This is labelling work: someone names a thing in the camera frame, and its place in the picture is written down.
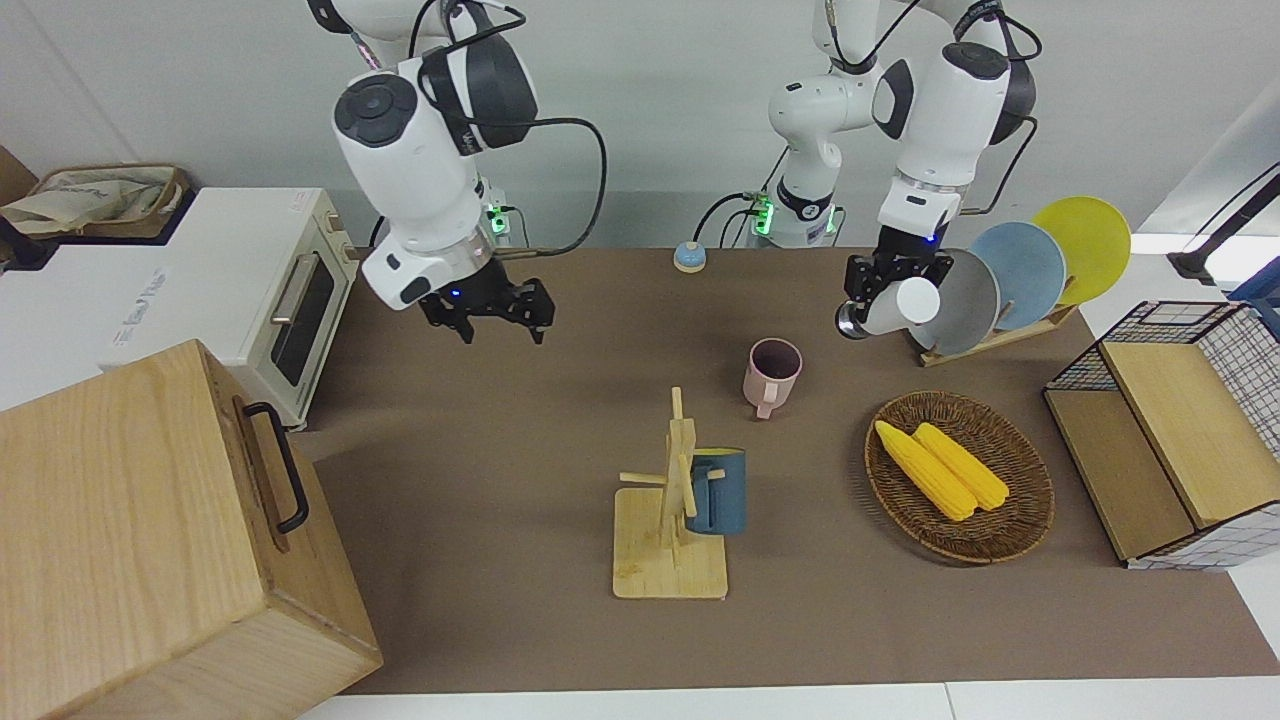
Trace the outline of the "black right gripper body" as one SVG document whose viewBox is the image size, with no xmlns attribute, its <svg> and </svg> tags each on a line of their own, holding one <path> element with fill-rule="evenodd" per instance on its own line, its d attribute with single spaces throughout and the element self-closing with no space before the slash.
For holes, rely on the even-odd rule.
<svg viewBox="0 0 1280 720">
<path fill-rule="evenodd" d="M 475 274 L 444 287 L 444 301 L 467 313 L 507 311 L 515 300 L 515 284 L 502 261 L 488 261 Z"/>
</svg>

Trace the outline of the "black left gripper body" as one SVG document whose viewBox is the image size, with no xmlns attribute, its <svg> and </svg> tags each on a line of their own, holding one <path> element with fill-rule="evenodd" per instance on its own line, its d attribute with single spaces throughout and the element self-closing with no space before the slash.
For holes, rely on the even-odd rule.
<svg viewBox="0 0 1280 720">
<path fill-rule="evenodd" d="M 938 255 L 941 238 L 937 234 L 919 236 L 882 225 L 874 254 L 892 255 L 891 277 L 924 277 L 924 269 Z"/>
</svg>

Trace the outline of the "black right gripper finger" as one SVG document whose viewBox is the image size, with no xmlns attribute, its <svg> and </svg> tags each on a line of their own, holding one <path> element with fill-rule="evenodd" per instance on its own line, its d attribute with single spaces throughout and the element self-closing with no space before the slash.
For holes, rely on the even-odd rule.
<svg viewBox="0 0 1280 720">
<path fill-rule="evenodd" d="M 499 318 L 524 327 L 535 345 L 543 345 L 554 325 L 556 302 L 540 281 L 509 284 L 503 293 Z"/>
<path fill-rule="evenodd" d="M 419 309 L 431 327 L 443 327 L 454 332 L 465 345 L 471 345 L 475 328 L 471 320 L 474 313 L 465 304 L 453 304 L 439 293 L 428 293 L 419 300 Z"/>
</svg>

